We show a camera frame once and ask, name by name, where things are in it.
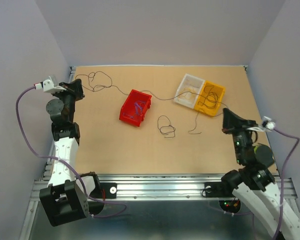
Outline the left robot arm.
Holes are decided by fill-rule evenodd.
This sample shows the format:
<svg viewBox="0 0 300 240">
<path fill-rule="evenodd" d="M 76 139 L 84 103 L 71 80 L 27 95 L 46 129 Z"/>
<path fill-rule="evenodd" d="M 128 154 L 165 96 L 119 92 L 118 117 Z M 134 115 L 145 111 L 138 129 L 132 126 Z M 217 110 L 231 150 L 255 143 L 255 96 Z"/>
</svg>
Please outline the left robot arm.
<svg viewBox="0 0 300 240">
<path fill-rule="evenodd" d="M 53 95 L 46 104 L 52 121 L 54 160 L 52 174 L 39 199 L 53 227 L 88 217 L 89 197 L 101 193 L 101 184 L 95 172 L 79 174 L 74 165 L 80 145 L 80 127 L 74 122 L 75 104 L 85 95 L 81 79 L 71 83 L 55 83 L 47 79 L 42 83 L 44 92 Z"/>
</svg>

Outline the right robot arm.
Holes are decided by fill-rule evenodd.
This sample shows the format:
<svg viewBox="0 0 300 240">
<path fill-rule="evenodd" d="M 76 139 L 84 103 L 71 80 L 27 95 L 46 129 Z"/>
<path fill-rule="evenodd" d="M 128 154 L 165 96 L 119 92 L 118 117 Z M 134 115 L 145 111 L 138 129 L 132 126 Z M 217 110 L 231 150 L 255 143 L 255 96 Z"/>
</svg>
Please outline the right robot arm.
<svg viewBox="0 0 300 240">
<path fill-rule="evenodd" d="M 222 132 L 232 136 L 236 161 L 242 168 L 225 174 L 220 189 L 244 203 L 274 240 L 300 240 L 300 218 L 284 199 L 284 182 L 277 184 L 269 171 L 274 164 L 273 152 L 252 139 L 258 132 L 272 131 L 278 129 L 269 117 L 257 124 L 223 109 Z"/>
</svg>

